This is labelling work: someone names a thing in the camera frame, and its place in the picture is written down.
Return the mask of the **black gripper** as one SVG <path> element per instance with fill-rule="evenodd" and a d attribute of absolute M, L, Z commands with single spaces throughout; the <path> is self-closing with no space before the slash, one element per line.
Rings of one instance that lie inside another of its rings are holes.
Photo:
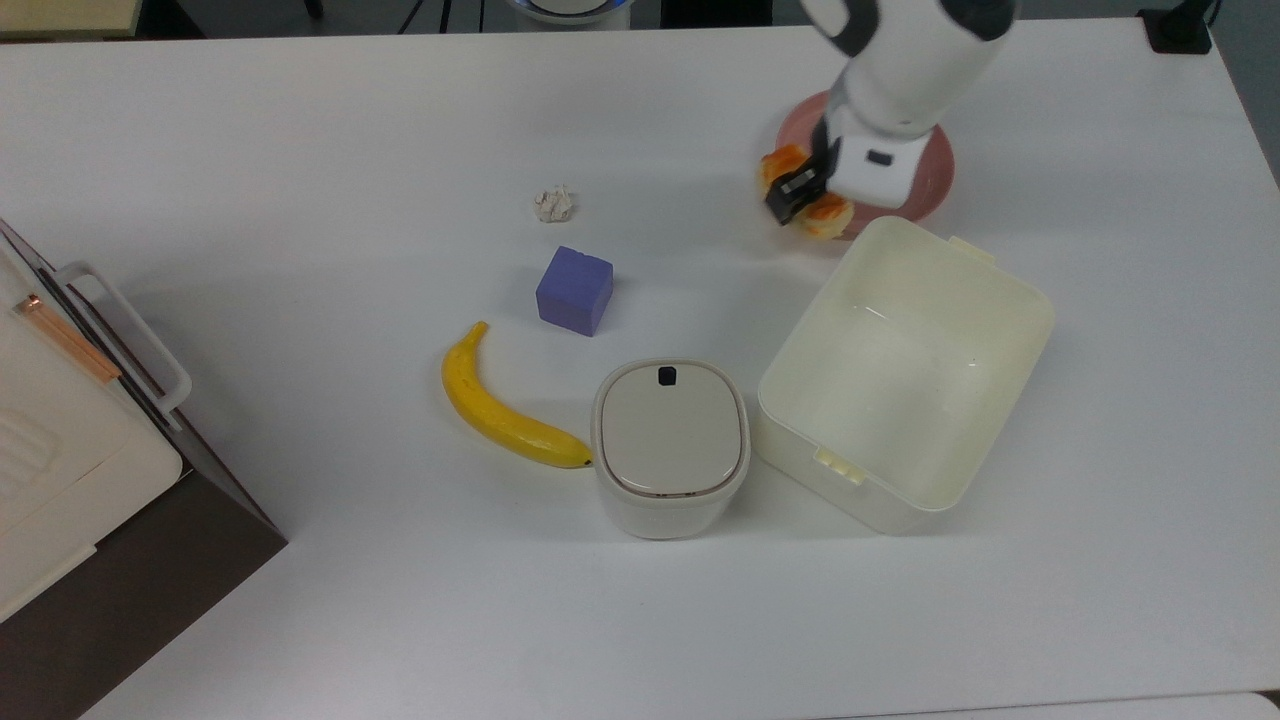
<path fill-rule="evenodd" d="M 788 225 L 827 192 L 837 163 L 838 136 L 832 141 L 827 120 L 819 119 L 812 131 L 813 168 L 783 173 L 767 187 L 765 206 L 780 225 Z"/>

